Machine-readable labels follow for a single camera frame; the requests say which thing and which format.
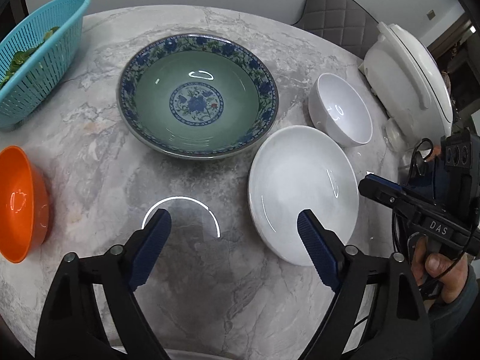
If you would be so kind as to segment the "right hand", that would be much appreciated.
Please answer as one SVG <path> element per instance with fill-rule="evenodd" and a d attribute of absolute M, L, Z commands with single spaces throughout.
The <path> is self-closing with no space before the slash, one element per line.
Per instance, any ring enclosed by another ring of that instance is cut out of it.
<path fill-rule="evenodd" d="M 466 255 L 454 263 L 440 253 L 427 253 L 427 238 L 421 236 L 416 242 L 411 270 L 415 281 L 420 286 L 424 276 L 438 277 L 442 283 L 441 298 L 445 303 L 452 303 L 461 294 L 469 275 L 469 263 Z"/>

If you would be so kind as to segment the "right forearm grey sleeve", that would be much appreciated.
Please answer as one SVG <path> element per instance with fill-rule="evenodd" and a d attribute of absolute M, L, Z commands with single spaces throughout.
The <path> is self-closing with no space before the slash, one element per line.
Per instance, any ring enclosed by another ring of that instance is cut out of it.
<path fill-rule="evenodd" d="M 479 359 L 479 283 L 472 267 L 459 297 L 452 303 L 437 300 L 428 316 L 432 359 Z"/>

